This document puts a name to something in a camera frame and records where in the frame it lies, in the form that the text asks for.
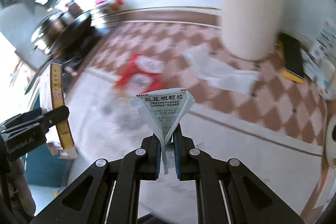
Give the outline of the gloved left hand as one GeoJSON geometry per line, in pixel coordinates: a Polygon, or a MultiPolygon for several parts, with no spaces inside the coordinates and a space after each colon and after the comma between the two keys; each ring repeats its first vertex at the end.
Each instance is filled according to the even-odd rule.
{"type": "Polygon", "coordinates": [[[30,217],[33,217],[36,211],[35,201],[27,184],[25,177],[24,164],[21,159],[10,163],[10,173],[6,175],[10,186],[10,194],[17,195],[18,205],[21,205],[23,211],[30,217]]]}

